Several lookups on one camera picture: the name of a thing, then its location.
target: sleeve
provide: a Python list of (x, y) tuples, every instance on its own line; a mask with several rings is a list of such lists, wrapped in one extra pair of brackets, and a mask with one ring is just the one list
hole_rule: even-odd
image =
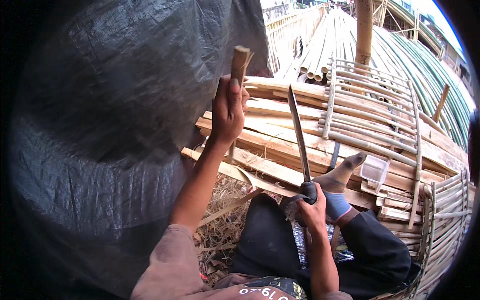
[(172, 224), (150, 255), (150, 265), (133, 289), (131, 299), (172, 299), (197, 293), (203, 286), (188, 228)]
[(344, 292), (329, 292), (325, 294), (324, 300), (353, 300), (352, 296)]

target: plastic container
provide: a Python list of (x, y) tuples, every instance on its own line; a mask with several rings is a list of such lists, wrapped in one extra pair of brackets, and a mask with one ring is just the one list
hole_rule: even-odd
[(360, 168), (360, 177), (378, 184), (383, 184), (387, 176), (387, 171), (388, 165), (386, 161), (367, 155), (367, 158)]

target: forearm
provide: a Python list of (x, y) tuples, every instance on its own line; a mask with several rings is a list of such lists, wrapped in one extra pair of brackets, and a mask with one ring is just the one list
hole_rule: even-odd
[(216, 182), (218, 167), (228, 145), (208, 140), (202, 155), (175, 200), (170, 224), (187, 226), (192, 234), (202, 219)]
[(330, 249), (325, 225), (312, 231), (312, 246), (309, 253), (313, 299), (323, 299), (325, 294), (338, 291), (338, 272)]

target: knife handle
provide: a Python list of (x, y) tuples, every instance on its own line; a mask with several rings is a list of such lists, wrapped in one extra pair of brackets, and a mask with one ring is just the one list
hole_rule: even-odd
[(304, 182), (300, 185), (300, 194), (307, 196), (303, 200), (308, 204), (314, 204), (317, 201), (317, 187), (313, 181)]

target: sock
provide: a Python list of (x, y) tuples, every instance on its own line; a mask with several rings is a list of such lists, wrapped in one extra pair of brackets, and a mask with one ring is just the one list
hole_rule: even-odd
[(340, 166), (330, 172), (313, 179), (322, 187), (326, 198), (326, 213), (334, 222), (337, 222), (352, 209), (352, 206), (345, 200), (343, 191), (352, 175), (352, 171), (361, 165), (366, 158), (366, 153), (359, 152), (345, 158)]
[(342, 193), (324, 191), (324, 194), (326, 198), (326, 213), (334, 222), (337, 222), (341, 217), (349, 212), (350, 209), (352, 209), (352, 206), (345, 200), (345, 197)]

